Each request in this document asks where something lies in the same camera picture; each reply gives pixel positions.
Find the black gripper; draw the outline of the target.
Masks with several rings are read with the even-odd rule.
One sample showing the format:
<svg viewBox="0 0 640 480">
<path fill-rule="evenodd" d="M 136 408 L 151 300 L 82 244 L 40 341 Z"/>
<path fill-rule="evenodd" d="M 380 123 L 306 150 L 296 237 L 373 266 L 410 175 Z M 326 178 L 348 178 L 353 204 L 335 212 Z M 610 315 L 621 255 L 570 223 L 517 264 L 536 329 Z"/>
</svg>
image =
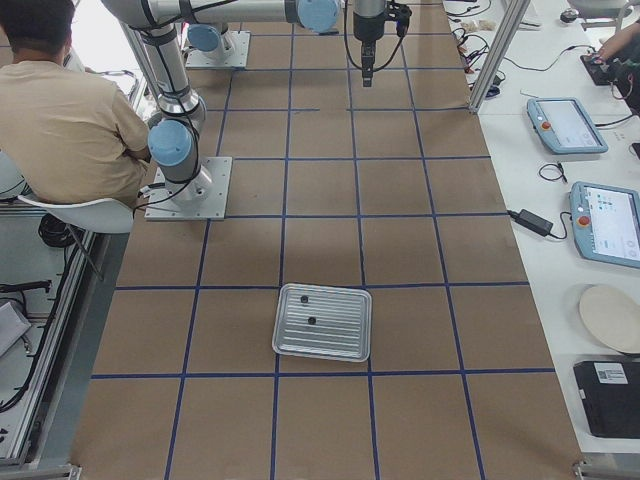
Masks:
<svg viewBox="0 0 640 480">
<path fill-rule="evenodd" d="M 385 0 L 354 0 L 354 36 L 361 43 L 362 86 L 372 86 L 375 66 L 375 42 L 384 35 L 386 23 Z"/>
</svg>

